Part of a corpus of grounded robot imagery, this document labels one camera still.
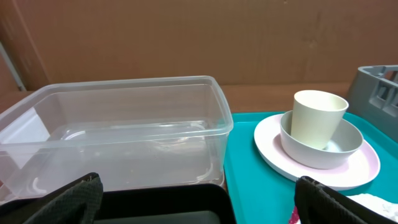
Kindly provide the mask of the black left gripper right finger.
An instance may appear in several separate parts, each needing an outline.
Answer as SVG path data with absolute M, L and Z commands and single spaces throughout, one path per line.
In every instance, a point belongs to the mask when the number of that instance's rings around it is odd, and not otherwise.
M 301 223 L 397 223 L 308 176 L 296 181 L 294 202 Z

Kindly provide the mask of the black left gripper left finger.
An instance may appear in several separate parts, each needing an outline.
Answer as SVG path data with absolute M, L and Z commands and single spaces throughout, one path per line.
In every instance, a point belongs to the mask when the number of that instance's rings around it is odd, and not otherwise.
M 100 176 L 92 172 L 29 205 L 24 223 L 93 223 L 102 198 Z

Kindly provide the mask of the red snack wrapper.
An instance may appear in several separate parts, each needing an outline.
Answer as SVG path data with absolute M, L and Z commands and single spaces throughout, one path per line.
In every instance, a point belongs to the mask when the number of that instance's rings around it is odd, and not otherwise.
M 301 224 L 300 217 L 297 211 L 297 207 L 294 207 L 288 224 Z

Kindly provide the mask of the white napkin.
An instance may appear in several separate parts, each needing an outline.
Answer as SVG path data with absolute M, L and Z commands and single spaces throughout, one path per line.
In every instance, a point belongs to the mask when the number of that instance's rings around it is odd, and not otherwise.
M 397 208 L 396 203 L 388 202 L 382 198 L 371 194 L 359 194 L 348 196 L 351 200 L 365 206 L 366 208 L 378 213 L 392 221 L 397 222 Z

